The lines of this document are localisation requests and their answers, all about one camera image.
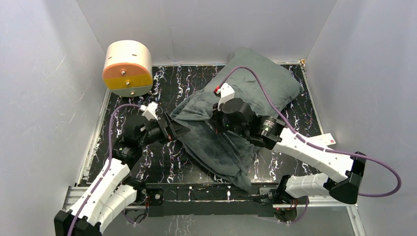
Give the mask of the cream and orange cylindrical container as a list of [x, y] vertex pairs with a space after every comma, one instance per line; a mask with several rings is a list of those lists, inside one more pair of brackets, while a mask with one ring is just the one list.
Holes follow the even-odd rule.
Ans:
[[152, 60], [148, 48], [134, 40], [109, 45], [102, 72], [107, 88], [121, 97], [136, 97], [153, 87]]

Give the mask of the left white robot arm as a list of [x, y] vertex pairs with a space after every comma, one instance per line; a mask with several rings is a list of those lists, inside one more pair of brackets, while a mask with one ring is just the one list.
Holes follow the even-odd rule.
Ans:
[[150, 198], [146, 185], [130, 177], [131, 169], [153, 143], [165, 144], [190, 131], [167, 113], [161, 118], [131, 125], [115, 142], [110, 142], [109, 159], [84, 194], [68, 211], [54, 217], [57, 236], [101, 236], [109, 224], [132, 203]]

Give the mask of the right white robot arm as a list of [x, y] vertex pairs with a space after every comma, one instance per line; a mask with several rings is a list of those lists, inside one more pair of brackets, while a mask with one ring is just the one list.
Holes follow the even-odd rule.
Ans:
[[276, 191], [262, 193], [261, 200], [288, 204], [304, 196], [331, 196], [345, 204], [357, 203], [365, 159], [333, 153], [326, 147], [315, 149], [308, 145], [307, 137], [299, 139], [285, 122], [257, 115], [240, 98], [213, 104], [209, 122], [216, 133], [231, 131], [256, 147], [289, 155], [319, 170], [315, 175], [283, 176]]

